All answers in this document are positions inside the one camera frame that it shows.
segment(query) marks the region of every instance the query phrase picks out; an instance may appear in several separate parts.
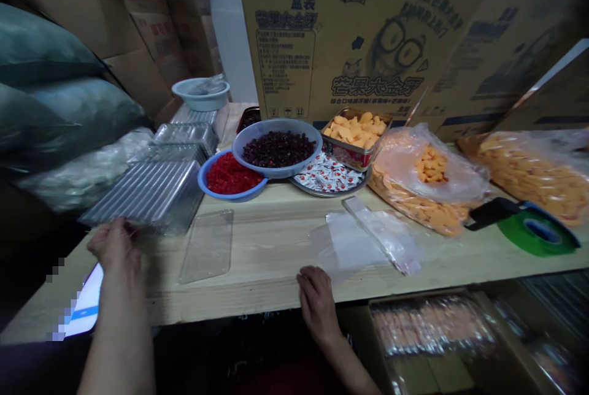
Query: green tape roll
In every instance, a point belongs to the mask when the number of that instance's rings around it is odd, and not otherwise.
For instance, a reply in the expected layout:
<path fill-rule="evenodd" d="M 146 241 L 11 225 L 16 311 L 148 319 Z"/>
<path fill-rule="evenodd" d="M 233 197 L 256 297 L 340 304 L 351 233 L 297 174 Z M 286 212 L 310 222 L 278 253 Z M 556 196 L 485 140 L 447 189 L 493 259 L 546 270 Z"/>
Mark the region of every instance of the green tape roll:
<path fill-rule="evenodd" d="M 518 248 L 532 255 L 548 257 L 575 252 L 570 233 L 529 210 L 501 220 L 497 226 Z"/>

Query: blue bowl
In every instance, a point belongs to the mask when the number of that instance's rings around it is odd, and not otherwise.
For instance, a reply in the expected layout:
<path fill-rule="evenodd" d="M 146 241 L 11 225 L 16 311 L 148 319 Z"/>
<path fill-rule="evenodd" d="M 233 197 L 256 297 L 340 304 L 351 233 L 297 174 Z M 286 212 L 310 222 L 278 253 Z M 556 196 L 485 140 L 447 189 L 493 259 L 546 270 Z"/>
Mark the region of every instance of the blue bowl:
<path fill-rule="evenodd" d="M 233 203 L 247 202 L 252 200 L 253 198 L 258 197 L 262 190 L 264 190 L 266 184 L 268 183 L 268 179 L 266 177 L 262 179 L 262 181 L 256 186 L 254 186 L 252 189 L 239 194 L 217 194 L 213 193 L 213 191 L 207 188 L 207 174 L 209 173 L 210 168 L 213 166 L 215 162 L 217 162 L 217 159 L 219 159 L 219 157 L 227 153 L 231 153 L 231 150 L 221 151 L 219 154 L 214 155 L 205 162 L 205 164 L 198 172 L 198 186 L 201 187 L 201 190 L 206 195 L 211 196 L 212 198 L 226 200 Z"/>
<path fill-rule="evenodd" d="M 315 142 L 315 151 L 307 159 L 298 164 L 281 168 L 263 168 L 251 165 L 244 160 L 244 147 L 253 139 L 271 131 L 290 131 L 293 134 L 305 133 L 311 142 Z M 244 128 L 233 141 L 233 156 L 237 162 L 267 178 L 287 178 L 299 174 L 319 153 L 323 147 L 321 133 L 312 125 L 297 119 L 267 119 Z"/>

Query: stack of plastic trays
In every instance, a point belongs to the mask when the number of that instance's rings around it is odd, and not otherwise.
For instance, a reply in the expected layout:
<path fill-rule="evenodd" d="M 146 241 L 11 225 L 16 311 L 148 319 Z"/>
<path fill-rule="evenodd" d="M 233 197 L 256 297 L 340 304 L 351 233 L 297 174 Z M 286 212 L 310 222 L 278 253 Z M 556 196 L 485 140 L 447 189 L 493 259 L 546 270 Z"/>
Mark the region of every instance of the stack of plastic trays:
<path fill-rule="evenodd" d="M 182 106 L 170 121 L 170 124 L 207 124 L 212 127 L 217 138 L 221 140 L 228 117 L 229 104 L 225 105 L 220 110 L 214 110 L 210 112 L 198 112 L 191 110 L 186 104 L 182 104 Z"/>
<path fill-rule="evenodd" d="M 200 167 L 195 160 L 138 163 L 80 222 L 98 226 L 124 216 L 144 234 L 185 234 L 204 196 Z"/>
<path fill-rule="evenodd" d="M 127 161 L 128 165 L 143 162 L 197 161 L 201 166 L 207 161 L 200 145 L 148 145 Z"/>
<path fill-rule="evenodd" d="M 156 133 L 155 145 L 199 145 L 207 159 L 215 154 L 219 139 L 206 124 L 164 124 Z"/>

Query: dried cranberry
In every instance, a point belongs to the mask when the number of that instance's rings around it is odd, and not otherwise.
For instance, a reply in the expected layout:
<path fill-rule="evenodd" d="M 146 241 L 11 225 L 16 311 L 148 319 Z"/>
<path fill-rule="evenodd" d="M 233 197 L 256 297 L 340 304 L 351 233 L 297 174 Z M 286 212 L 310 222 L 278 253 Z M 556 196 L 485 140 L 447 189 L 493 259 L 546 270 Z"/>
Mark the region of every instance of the dried cranberry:
<path fill-rule="evenodd" d="M 259 167 L 287 167 L 311 157 L 316 144 L 305 133 L 271 131 L 244 147 L 244 160 Z"/>
<path fill-rule="evenodd" d="M 252 189 L 264 178 L 235 160 L 232 153 L 224 154 L 207 173 L 207 188 L 217 194 L 239 194 Z"/>

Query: white wall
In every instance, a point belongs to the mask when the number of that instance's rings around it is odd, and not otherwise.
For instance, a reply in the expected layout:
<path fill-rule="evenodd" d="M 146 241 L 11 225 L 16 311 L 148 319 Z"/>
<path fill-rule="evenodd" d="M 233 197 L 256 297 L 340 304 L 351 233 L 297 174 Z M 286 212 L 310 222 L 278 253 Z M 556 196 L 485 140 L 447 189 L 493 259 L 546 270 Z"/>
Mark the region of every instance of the white wall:
<path fill-rule="evenodd" d="M 234 102 L 258 102 L 241 0 L 210 0 L 219 53 Z"/>

